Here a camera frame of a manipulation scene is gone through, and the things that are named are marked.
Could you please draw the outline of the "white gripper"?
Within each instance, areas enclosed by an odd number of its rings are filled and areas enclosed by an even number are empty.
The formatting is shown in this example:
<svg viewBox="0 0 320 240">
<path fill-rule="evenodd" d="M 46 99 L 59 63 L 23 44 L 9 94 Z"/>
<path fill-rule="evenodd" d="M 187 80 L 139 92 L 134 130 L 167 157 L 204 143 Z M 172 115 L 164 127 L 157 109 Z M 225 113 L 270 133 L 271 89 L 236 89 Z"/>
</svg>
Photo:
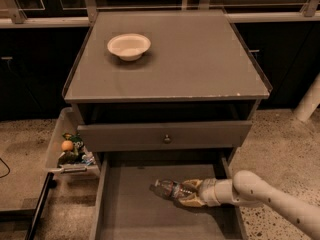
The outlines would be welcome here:
<svg viewBox="0 0 320 240">
<path fill-rule="evenodd" d="M 216 207 L 220 206 L 221 203 L 218 201 L 216 197 L 215 185 L 217 180 L 215 178 L 210 179 L 190 179 L 181 183 L 181 189 L 184 194 L 193 194 L 198 192 L 198 196 L 185 199 L 180 198 L 178 202 L 186 207 L 195 207 L 199 208 L 204 205 L 208 207 Z"/>
</svg>

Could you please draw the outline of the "white robot base leg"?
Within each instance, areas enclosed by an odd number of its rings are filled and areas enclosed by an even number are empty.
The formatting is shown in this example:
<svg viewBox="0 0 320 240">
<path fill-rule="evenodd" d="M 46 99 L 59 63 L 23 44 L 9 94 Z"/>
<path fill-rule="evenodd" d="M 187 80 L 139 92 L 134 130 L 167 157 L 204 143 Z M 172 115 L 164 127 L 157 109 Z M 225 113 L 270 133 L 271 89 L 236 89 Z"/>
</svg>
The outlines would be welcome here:
<svg viewBox="0 0 320 240">
<path fill-rule="evenodd" d="M 320 105 L 320 73 L 294 110 L 295 117 L 306 122 Z"/>
</svg>

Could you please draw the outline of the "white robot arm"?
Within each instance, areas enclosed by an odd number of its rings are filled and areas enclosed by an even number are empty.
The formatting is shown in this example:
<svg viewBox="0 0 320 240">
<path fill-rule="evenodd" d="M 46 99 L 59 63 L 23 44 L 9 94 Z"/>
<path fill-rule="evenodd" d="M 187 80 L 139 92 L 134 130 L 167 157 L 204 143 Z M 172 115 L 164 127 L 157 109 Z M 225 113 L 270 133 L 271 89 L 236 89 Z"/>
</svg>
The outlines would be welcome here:
<svg viewBox="0 0 320 240">
<path fill-rule="evenodd" d="M 320 240 L 320 207 L 274 188 L 251 171 L 238 171 L 232 179 L 191 179 L 185 184 L 194 192 L 178 199 L 183 206 L 232 204 L 253 207 L 264 204 L 313 240 Z"/>
</svg>

